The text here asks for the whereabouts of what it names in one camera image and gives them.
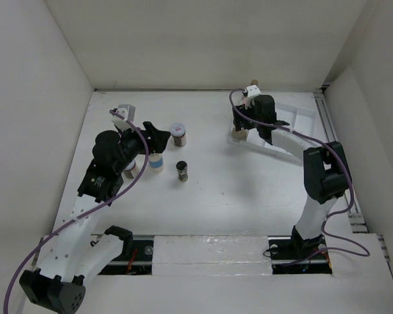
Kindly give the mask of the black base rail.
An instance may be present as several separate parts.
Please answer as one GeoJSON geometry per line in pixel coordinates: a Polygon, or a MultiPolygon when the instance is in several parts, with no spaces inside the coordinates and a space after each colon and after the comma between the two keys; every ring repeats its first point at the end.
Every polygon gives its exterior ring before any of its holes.
{"type": "Polygon", "coordinates": [[[263,235],[136,236],[131,253],[112,260],[101,274],[256,277],[332,273],[325,254],[291,265],[290,257],[269,251],[285,240],[263,235]]]}

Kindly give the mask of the black grinder cap jar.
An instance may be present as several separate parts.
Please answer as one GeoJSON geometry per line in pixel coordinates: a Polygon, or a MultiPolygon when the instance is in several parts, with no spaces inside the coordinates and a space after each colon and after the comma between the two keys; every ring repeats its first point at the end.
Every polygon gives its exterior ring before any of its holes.
{"type": "Polygon", "coordinates": [[[246,141],[248,137],[248,130],[241,129],[237,131],[235,128],[231,131],[231,136],[236,141],[246,141]]]}

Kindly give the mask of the silver lid jar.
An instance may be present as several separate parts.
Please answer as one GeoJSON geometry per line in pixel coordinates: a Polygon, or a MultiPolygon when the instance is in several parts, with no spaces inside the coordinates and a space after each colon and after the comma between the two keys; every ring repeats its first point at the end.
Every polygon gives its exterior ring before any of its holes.
{"type": "Polygon", "coordinates": [[[124,176],[127,179],[135,179],[138,176],[139,169],[137,167],[136,161],[133,160],[123,171],[124,176]]]}

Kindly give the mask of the blue label white bottle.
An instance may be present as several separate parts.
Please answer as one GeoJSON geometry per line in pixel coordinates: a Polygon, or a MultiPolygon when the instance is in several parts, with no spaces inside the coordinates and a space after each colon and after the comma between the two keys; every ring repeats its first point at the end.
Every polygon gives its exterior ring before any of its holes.
{"type": "Polygon", "coordinates": [[[160,173],[164,169],[164,159],[162,154],[152,153],[149,155],[148,165],[155,173],[160,173]]]}

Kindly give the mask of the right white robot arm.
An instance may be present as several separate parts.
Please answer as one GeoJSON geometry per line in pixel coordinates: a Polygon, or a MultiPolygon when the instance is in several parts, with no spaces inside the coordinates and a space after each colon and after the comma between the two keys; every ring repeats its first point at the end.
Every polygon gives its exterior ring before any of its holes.
{"type": "Polygon", "coordinates": [[[303,212],[290,239],[268,249],[284,255],[290,264],[300,264],[323,252],[320,246],[324,243],[326,222],[334,215],[331,210],[346,191],[353,191],[344,148],[338,141],[325,143],[278,119],[272,96],[251,94],[248,89],[242,89],[241,94],[239,105],[231,103],[234,134],[255,130],[268,145],[285,150],[302,163],[307,193],[303,212]]]}

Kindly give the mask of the small black cap jar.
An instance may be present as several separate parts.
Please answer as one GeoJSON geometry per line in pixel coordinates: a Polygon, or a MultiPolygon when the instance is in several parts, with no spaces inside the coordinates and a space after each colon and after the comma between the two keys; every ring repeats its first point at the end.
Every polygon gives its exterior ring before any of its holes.
{"type": "Polygon", "coordinates": [[[185,182],[188,179],[187,162],[181,160],[176,164],[176,171],[178,173],[178,179],[181,182],[185,182]]]}

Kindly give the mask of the white lid spice jar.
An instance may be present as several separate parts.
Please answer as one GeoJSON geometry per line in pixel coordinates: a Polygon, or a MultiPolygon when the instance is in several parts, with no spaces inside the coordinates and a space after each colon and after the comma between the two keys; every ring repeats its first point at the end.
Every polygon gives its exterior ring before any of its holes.
{"type": "Polygon", "coordinates": [[[170,126],[170,133],[175,147],[184,147],[186,145],[186,129],[182,123],[174,123],[170,126]]]}

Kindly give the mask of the white divided tray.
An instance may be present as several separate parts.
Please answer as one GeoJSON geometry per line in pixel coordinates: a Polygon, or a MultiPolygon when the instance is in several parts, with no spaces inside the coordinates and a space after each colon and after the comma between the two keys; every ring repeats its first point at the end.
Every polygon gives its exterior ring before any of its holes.
{"type": "Polygon", "coordinates": [[[314,135],[316,113],[309,109],[281,103],[277,103],[275,109],[277,119],[288,122],[288,128],[290,129],[290,131],[276,131],[275,137],[277,142],[269,144],[266,140],[260,138],[258,131],[255,129],[250,130],[245,139],[237,139],[229,132],[227,142],[246,150],[274,156],[281,160],[301,165],[303,163],[303,151],[316,143],[298,137],[296,133],[312,137],[314,135]]]}

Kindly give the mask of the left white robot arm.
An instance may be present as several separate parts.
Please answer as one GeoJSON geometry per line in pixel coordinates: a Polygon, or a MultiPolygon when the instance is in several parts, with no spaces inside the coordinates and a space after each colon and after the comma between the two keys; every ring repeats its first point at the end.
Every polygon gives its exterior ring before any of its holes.
{"type": "Polygon", "coordinates": [[[26,270],[19,284],[29,301],[55,313],[75,313],[84,300],[86,285],[115,258],[132,254],[133,233],[110,226],[95,245],[90,236],[98,221],[120,195],[122,173],[142,154],[161,154],[169,131],[144,122],[144,129],[128,126],[96,136],[93,159],[77,190],[67,222],[53,234],[56,241],[35,270],[26,270]]]}

